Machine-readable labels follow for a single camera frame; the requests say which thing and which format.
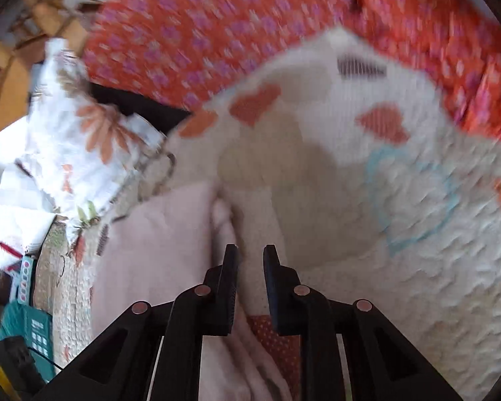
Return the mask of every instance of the black fabric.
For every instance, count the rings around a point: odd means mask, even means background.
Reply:
[[[191,113],[181,108],[157,103],[138,93],[107,88],[100,84],[89,83],[91,96],[101,104],[115,104],[125,116],[136,113],[150,122],[158,131],[169,132]]]

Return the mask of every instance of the pillow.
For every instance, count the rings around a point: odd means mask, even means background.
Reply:
[[[88,93],[83,63],[64,39],[46,43],[31,97],[22,166],[67,218],[69,244],[107,212],[128,179],[161,146],[163,135],[142,117],[123,116]]]

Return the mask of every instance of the fabric pile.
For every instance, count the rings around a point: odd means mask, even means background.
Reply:
[[[215,119],[204,101],[340,23],[425,71],[464,130],[501,139],[501,26],[468,0],[110,0],[84,58],[98,83],[194,111],[194,131]]]
[[[131,175],[160,147],[163,135],[142,117],[124,117],[89,95],[83,63],[64,39],[46,43],[31,96],[22,166],[66,217],[67,239],[107,212]]]
[[[91,304],[94,337],[135,301],[155,306],[202,283],[233,243],[230,207],[213,184],[182,187],[134,208],[110,227]],[[225,339],[204,337],[199,399],[292,399],[239,302],[232,333]]]

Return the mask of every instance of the pink blanket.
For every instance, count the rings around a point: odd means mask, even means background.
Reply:
[[[231,243],[235,233],[230,207],[216,185],[181,187],[137,206],[111,227],[94,286],[93,335],[135,301],[155,306],[201,283]],[[199,399],[292,399],[273,359],[252,334],[239,301],[230,336],[204,337]]]

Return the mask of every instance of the red floral fabric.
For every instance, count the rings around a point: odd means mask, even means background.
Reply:
[[[197,112],[263,61],[338,23],[427,72],[466,131],[501,138],[501,27],[468,0],[110,0],[84,60],[95,82]],[[215,122],[198,119],[191,136]]]

